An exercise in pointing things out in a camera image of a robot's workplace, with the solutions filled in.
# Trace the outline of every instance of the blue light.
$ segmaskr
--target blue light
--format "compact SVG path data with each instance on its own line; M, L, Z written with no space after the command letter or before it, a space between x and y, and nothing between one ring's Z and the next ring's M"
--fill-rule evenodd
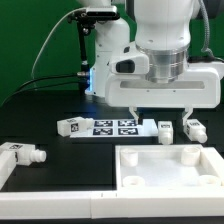
M93 91L93 69L89 71L89 91Z

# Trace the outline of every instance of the black cable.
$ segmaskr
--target black cable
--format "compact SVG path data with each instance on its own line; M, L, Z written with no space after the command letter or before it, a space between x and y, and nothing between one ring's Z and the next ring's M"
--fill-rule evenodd
M35 82L39 82L39 81L43 81L43 80L50 80L50 79L64 79L64 78L71 78L71 77L78 77L77 74L70 74L70 75L54 75L54 76L44 76L44 77L40 77L40 78L36 78L36 79L32 79L28 82L25 82L23 85L21 85L18 89L16 89L15 92L18 92L22 89L24 89L26 86L35 83Z
M40 87L34 87L34 88L29 88L29 89L25 89L25 90L20 90L20 91L16 91L13 94L11 94L10 96L8 96L2 103L1 107L3 107L13 96L19 94L19 93L23 93L23 92L28 92L28 91L32 91L32 90L38 90L38 89L44 89L44 88L51 88L51 87L56 87L56 86L63 86L63 85L69 85L69 84L79 84L79 83L86 83L86 81L70 81L70 82L64 82L64 83L58 83L58 84L54 84L54 85L47 85L47 86L40 86Z

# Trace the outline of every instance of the white block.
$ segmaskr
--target white block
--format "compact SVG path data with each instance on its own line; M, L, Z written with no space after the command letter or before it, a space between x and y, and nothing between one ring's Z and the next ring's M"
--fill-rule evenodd
M4 151L0 154L0 190L16 167L15 152Z
M173 143L173 125L171 121L159 121L159 143L171 145Z
M191 141L205 143L208 140L206 128L198 120L187 120L184 126L184 133Z

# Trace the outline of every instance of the white casing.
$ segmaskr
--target white casing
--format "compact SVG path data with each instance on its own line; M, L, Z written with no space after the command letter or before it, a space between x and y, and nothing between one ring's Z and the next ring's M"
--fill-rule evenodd
M124 53L124 49L129 48L129 51ZM117 48L113 51L110 59L110 70L113 74L120 74L117 69L117 63L122 61L131 60L135 63L135 71L131 74L122 73L127 75L146 75L149 72L149 58L147 55L142 54L136 50L135 43L132 42L128 45Z
M111 54L114 49L129 43L129 34L130 28L123 19L96 24L96 61L91 68L90 88L86 90L87 95L105 97L105 85L109 74Z
M112 73L106 84L106 102L113 107L214 108L220 95L220 76L209 67L190 67L167 85Z
M156 51L186 47L190 43L189 22L194 3L195 0L135 1L136 44Z

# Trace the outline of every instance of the white plastic tray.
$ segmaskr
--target white plastic tray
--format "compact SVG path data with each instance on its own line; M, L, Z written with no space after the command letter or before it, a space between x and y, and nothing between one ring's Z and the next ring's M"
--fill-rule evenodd
M122 167L120 151L138 151L136 167ZM116 146L117 190L0 193L0 219L81 219L224 216L224 161L200 145L200 164L184 167L180 146ZM199 186L200 175L215 175L220 186ZM139 175L144 187L124 187L126 175Z

